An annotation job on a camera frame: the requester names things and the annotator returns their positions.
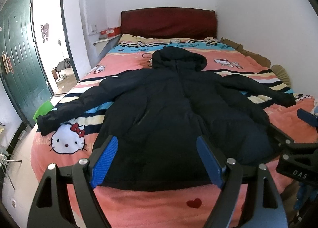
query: green plastic object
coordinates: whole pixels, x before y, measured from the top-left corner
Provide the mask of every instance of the green plastic object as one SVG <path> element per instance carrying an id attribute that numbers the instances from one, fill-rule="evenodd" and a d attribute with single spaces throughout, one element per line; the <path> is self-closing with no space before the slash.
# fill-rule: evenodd
<path id="1" fill-rule="evenodd" d="M 47 113 L 49 113 L 52 109 L 54 108 L 54 106 L 52 105 L 52 103 L 50 101 L 46 101 L 44 102 L 39 108 L 38 110 L 35 112 L 33 119 L 36 122 L 37 121 L 37 117 L 38 116 L 44 116 Z"/>

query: red bow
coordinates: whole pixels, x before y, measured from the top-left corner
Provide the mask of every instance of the red bow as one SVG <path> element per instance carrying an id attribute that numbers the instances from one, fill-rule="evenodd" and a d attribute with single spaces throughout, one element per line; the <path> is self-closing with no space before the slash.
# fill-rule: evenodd
<path id="1" fill-rule="evenodd" d="M 79 124 L 75 123 L 71 126 L 71 131 L 76 132 L 80 138 L 84 137 L 85 131 L 79 128 Z"/>

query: cardboard box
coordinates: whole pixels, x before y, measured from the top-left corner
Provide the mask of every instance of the cardboard box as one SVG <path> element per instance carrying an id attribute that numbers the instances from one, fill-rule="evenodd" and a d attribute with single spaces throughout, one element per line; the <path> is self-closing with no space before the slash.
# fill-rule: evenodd
<path id="1" fill-rule="evenodd" d="M 245 56 L 249 56 L 249 57 L 253 58 L 261 66 L 264 66 L 267 68 L 271 67 L 270 60 L 268 60 L 266 57 L 263 57 L 259 54 L 255 54 L 253 52 L 250 52 L 250 51 L 243 49 L 243 45 L 241 45 L 241 44 L 235 43 L 235 42 L 233 42 L 229 39 L 226 39 L 226 38 L 221 38 L 221 43 L 226 44 L 226 45 L 234 48 L 236 51 L 242 53 Z"/>

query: hello kitty face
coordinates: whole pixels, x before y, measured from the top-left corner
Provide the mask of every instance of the hello kitty face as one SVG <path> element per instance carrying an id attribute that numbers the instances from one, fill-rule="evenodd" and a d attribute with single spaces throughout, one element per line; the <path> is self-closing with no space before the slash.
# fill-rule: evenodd
<path id="1" fill-rule="evenodd" d="M 94 74 L 98 74 L 104 70 L 105 70 L 105 66 L 100 65 L 100 66 L 98 66 L 98 68 L 95 69 Z"/>
<path id="2" fill-rule="evenodd" d="M 73 154 L 79 150 L 86 150 L 84 125 L 78 123 L 66 123 L 61 125 L 53 134 L 51 141 L 52 149 L 58 154 Z"/>
<path id="3" fill-rule="evenodd" d="M 226 59 L 214 59 L 214 61 L 222 66 L 234 67 L 231 63 Z"/>
<path id="4" fill-rule="evenodd" d="M 97 66 L 93 67 L 93 68 L 89 71 L 88 74 L 90 74 L 91 72 L 95 71 L 99 66 L 100 66 L 100 65 L 97 65 Z"/>

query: green door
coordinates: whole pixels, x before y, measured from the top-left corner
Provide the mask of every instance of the green door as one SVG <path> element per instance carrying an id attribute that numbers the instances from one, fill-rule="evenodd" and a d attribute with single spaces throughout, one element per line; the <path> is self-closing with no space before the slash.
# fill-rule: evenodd
<path id="1" fill-rule="evenodd" d="M 6 73 L 2 54 L 11 56 L 13 73 Z M 7 0 L 0 11 L 2 79 L 23 121 L 35 125 L 33 115 L 52 98 L 42 73 L 31 31 L 30 0 Z"/>

